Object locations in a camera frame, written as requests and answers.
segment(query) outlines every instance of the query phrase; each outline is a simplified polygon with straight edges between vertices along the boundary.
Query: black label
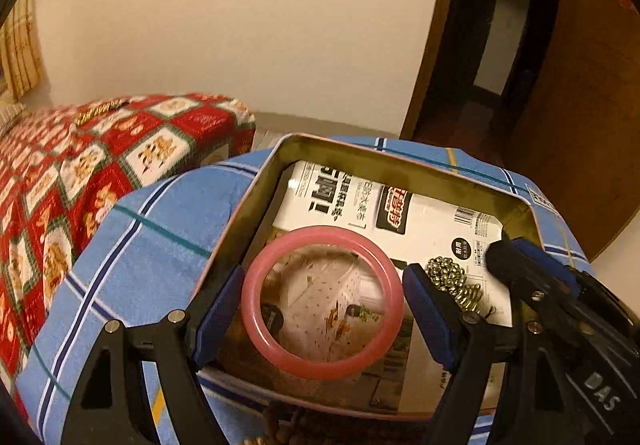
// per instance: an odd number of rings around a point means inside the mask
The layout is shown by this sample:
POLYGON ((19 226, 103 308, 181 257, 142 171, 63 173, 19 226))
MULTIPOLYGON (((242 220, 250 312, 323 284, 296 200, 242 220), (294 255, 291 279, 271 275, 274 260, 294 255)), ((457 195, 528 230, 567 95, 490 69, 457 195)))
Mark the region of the black label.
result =
POLYGON ((346 314, 349 317, 359 317, 361 308, 358 304, 350 304, 347 306, 346 314))
POLYGON ((406 190, 385 186, 380 194, 377 228, 404 234, 411 196, 406 190))
POLYGON ((451 243, 451 251, 458 258, 468 259, 471 257, 471 247, 466 239, 462 237, 456 237, 451 243))
POLYGON ((407 266, 409 266, 409 263, 407 263, 406 261, 400 261, 399 259, 394 259, 392 257, 390 257, 390 259, 398 270, 404 270, 407 266))
POLYGON ((284 326, 282 311, 273 304, 264 303, 260 305, 260 312, 262 313, 262 320, 264 321, 264 325, 267 326, 269 333, 271 333, 272 336, 276 336, 284 326))

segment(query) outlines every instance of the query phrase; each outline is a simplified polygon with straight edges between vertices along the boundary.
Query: blue checked bedsheet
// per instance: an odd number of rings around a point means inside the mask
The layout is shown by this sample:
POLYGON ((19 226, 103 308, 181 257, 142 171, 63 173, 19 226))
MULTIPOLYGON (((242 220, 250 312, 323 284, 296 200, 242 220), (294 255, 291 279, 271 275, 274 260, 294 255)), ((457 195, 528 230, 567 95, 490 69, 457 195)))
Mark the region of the blue checked bedsheet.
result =
MULTIPOLYGON (((385 138, 341 140, 386 151, 522 197, 533 207, 545 250, 563 264, 590 271, 571 231, 534 183, 484 164, 458 149, 385 138)), ((47 445, 60 443, 70 395, 95 338, 108 319, 153 323, 186 307, 225 225, 269 151, 192 170, 118 201, 57 292, 17 386, 31 424, 47 445)), ((163 444, 175 444, 153 364, 146 387, 163 444)), ((262 434, 266 401, 230 393, 201 375, 204 392, 231 444, 262 434)), ((480 417, 471 443, 484 444, 492 417, 480 417)))

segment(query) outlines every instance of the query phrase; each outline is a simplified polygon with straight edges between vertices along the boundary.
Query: tile floor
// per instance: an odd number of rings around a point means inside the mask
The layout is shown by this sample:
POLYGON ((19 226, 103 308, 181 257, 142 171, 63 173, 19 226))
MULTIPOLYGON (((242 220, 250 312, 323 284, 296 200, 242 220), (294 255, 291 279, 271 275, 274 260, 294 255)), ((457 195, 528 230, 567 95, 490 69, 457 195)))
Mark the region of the tile floor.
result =
POLYGON ((256 128, 254 135, 254 144, 251 146, 252 151, 260 151, 261 149, 269 149, 275 146, 284 133, 276 133, 273 131, 265 131, 256 128))

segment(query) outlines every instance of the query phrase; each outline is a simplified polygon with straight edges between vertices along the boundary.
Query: curtain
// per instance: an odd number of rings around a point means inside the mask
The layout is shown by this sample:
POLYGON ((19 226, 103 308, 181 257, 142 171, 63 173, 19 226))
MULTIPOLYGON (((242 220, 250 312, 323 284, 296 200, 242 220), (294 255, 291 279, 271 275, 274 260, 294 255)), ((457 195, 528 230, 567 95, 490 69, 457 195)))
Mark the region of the curtain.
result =
POLYGON ((0 100, 4 102, 17 102, 42 76, 33 3, 17 0, 0 27, 0 100))

